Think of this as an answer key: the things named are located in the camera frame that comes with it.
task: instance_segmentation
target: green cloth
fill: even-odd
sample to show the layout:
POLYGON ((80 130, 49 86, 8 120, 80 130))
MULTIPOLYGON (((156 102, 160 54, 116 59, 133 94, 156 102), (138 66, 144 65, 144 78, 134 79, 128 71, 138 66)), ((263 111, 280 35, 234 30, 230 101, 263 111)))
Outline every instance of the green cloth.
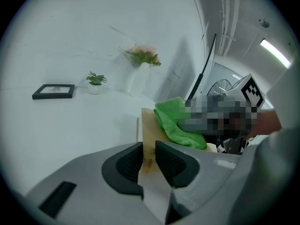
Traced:
POLYGON ((194 149, 206 149, 206 141, 201 134, 184 132, 177 126, 179 119, 191 118, 180 97, 156 103, 154 113, 159 126, 173 142, 194 149))

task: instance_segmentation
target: white vase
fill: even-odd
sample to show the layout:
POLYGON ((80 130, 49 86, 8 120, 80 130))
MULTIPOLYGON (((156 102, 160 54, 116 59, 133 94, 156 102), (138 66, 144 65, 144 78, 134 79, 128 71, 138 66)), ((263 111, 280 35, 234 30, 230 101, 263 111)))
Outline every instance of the white vase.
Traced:
POLYGON ((90 94, 99 94, 102 91, 101 85, 88 84, 88 90, 90 94))
POLYGON ((150 65, 143 62, 137 70, 133 82, 131 84, 130 95, 134 98, 139 98, 145 88, 150 71, 150 65))

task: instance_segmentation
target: fluorescent light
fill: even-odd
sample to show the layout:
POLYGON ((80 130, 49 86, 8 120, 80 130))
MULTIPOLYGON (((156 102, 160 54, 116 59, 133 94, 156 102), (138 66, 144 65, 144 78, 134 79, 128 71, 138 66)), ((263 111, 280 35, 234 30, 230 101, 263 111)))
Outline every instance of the fluorescent light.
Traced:
POLYGON ((239 79, 239 80, 242 79, 241 77, 238 77, 236 74, 233 74, 232 76, 235 77, 236 79, 239 79))
POLYGON ((286 57, 266 39, 262 40, 261 45, 268 49, 275 57, 277 57, 283 63, 283 65, 285 65, 287 68, 290 67, 291 63, 288 61, 288 59, 286 59, 286 57))
POLYGON ((271 108, 274 108, 273 105, 268 101, 268 100, 264 100, 271 108))

